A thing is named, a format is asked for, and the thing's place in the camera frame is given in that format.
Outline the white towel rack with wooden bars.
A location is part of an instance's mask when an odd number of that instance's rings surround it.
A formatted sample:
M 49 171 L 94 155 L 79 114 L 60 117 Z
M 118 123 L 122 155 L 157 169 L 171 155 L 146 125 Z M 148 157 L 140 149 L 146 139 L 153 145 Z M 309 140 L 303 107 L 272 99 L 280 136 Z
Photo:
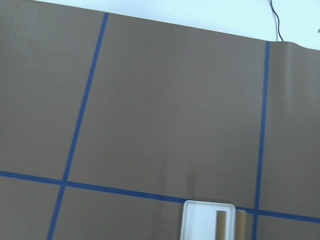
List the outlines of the white towel rack with wooden bars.
M 187 200 L 183 204 L 181 240 L 244 240 L 247 212 L 228 203 Z

